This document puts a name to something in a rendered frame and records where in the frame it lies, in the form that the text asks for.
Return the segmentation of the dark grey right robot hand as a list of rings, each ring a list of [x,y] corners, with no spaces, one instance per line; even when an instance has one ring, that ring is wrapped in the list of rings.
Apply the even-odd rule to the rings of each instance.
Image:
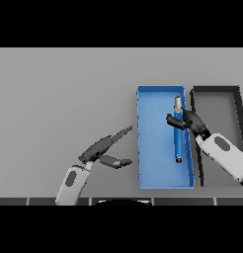
[[[167,124],[171,127],[176,127],[181,130],[188,128],[194,135],[194,137],[201,136],[203,140],[206,140],[211,136],[211,133],[202,119],[194,112],[187,111],[183,108],[183,118],[178,120],[171,114],[166,117]]]

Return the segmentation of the blue pipe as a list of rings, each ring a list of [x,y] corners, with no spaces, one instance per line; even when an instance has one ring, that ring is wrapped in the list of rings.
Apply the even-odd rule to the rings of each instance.
[[[175,106],[174,106],[174,117],[177,120],[183,119],[183,110],[181,108],[181,97],[175,97]],[[179,128],[174,128],[174,144],[175,144],[175,160],[177,163],[183,161],[183,131]]]

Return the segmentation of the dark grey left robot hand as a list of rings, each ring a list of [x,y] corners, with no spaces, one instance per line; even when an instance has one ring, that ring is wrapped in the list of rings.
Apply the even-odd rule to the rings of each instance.
[[[115,169],[120,169],[124,166],[130,165],[132,163],[130,159],[119,159],[110,155],[106,155],[106,152],[109,150],[109,148],[118,140],[120,140],[123,136],[125,136],[130,130],[132,130],[132,126],[127,126],[115,135],[107,135],[101,138],[100,140],[92,144],[88,149],[86,149],[78,157],[78,159],[83,164],[100,160],[102,164]]]

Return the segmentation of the dark grey bin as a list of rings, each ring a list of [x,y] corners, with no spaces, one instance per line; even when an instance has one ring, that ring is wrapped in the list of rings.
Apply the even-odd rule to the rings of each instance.
[[[195,86],[191,90],[192,111],[211,133],[220,133],[243,152],[243,105],[239,86]],[[203,187],[241,185],[197,147],[198,167]]]

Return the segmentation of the blue bin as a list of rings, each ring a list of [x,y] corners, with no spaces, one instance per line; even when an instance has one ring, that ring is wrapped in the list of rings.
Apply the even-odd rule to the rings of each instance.
[[[190,132],[183,134],[183,160],[175,160],[174,128],[166,121],[174,114],[175,97],[187,107],[183,85],[138,85],[137,151],[139,188],[192,189],[195,185]]]

